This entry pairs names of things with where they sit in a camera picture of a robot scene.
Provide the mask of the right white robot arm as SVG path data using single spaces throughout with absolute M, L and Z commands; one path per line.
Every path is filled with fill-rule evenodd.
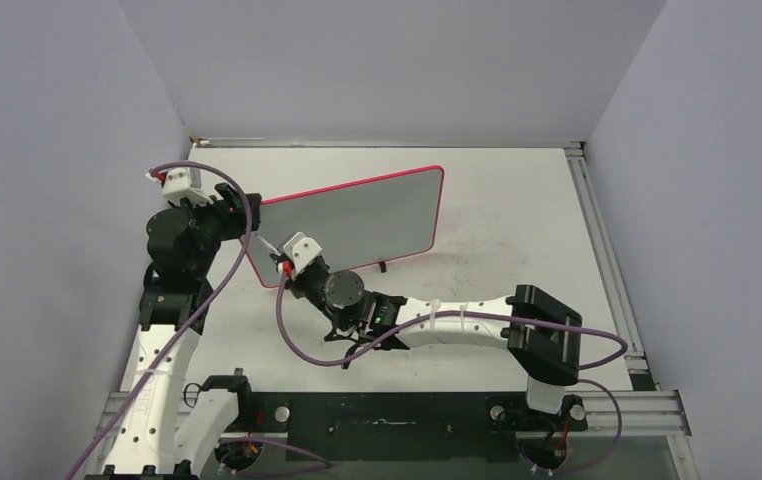
M 489 347 L 508 351 L 528 376 L 522 411 L 536 428 L 563 412 L 568 387 L 578 381 L 581 315 L 533 285 L 492 300 L 442 302 L 368 290 L 355 272 L 332 272 L 317 257 L 300 263 L 281 254 L 277 271 L 284 288 L 304 299 L 331 323 L 328 341 L 348 340 L 349 355 L 364 347 L 409 350 L 434 345 Z

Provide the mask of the red and white marker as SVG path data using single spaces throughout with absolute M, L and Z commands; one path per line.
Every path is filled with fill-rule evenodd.
M 270 258 L 273 262 L 281 257 L 282 252 L 279 248 L 261 236 L 258 232 L 252 234 L 252 241 L 265 253 L 266 257 Z

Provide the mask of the pink framed whiteboard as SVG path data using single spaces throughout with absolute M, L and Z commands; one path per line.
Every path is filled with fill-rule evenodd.
M 445 170 L 439 165 L 269 199 L 257 231 L 275 246 L 304 232 L 334 270 L 429 251 L 439 220 Z M 265 288 L 279 282 L 274 262 L 252 241 L 248 261 Z

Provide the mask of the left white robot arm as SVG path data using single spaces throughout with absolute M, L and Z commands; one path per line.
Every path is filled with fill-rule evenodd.
M 227 183 L 216 191 L 200 205 L 180 200 L 146 224 L 151 262 L 138 306 L 134 384 L 102 429 L 117 434 L 97 479 L 197 479 L 225 429 L 243 430 L 254 420 L 241 371 L 206 379 L 203 399 L 179 416 L 186 373 L 217 291 L 207 279 L 210 267 L 223 243 L 260 224 L 259 194 L 242 198 Z

